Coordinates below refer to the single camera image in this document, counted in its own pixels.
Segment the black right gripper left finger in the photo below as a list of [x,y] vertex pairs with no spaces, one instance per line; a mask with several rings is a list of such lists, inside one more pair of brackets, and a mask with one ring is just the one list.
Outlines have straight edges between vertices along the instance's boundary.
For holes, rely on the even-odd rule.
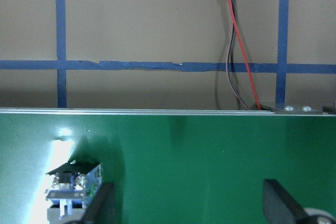
[[113,182],[104,182],[79,223],[113,224],[115,223],[116,193]]

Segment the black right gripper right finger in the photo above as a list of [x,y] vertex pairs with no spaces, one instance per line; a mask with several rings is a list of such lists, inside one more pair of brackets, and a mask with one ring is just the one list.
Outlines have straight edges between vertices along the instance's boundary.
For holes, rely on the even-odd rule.
[[264,179],[263,213],[268,223],[308,223],[309,215],[275,179]]

